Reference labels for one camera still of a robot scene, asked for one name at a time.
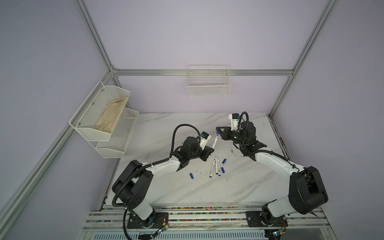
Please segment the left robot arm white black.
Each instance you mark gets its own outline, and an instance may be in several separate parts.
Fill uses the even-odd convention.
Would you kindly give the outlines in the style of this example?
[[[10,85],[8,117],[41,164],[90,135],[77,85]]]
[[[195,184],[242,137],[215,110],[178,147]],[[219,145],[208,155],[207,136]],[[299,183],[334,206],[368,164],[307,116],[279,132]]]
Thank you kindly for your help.
[[[202,133],[199,137],[188,137],[182,146],[172,150],[171,155],[160,161],[142,164],[134,160],[128,164],[112,187],[115,194],[113,207],[124,207],[144,222],[155,218],[155,210],[146,200],[152,180],[168,173],[178,172],[191,160],[207,161],[214,149],[207,146],[211,136]]]

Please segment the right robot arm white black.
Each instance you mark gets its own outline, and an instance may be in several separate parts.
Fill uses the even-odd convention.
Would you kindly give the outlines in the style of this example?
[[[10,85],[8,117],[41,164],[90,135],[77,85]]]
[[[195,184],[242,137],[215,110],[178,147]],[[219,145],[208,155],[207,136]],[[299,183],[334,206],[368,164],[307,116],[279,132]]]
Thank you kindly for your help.
[[[272,226],[279,218],[299,213],[312,213],[314,209],[328,202],[321,174],[313,166],[297,165],[286,157],[268,149],[256,137],[253,123],[246,121],[232,127],[217,127],[217,133],[225,141],[232,141],[244,157],[267,166],[289,183],[288,195],[272,200],[262,206],[259,221],[264,226]]]

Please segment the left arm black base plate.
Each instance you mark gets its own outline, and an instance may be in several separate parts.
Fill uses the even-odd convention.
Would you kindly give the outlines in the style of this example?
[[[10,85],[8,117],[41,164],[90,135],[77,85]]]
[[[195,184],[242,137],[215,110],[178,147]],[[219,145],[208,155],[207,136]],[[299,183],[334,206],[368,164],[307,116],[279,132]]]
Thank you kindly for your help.
[[[160,229],[169,220],[169,213],[152,213],[147,220],[138,215],[130,215],[127,221],[128,229]]]

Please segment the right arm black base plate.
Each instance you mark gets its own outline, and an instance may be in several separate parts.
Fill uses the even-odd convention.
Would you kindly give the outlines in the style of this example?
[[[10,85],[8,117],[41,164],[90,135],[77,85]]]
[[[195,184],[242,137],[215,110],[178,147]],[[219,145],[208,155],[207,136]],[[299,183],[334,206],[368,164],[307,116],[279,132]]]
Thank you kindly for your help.
[[[287,226],[285,216],[275,218],[265,211],[247,211],[246,220],[249,227],[283,227]]]

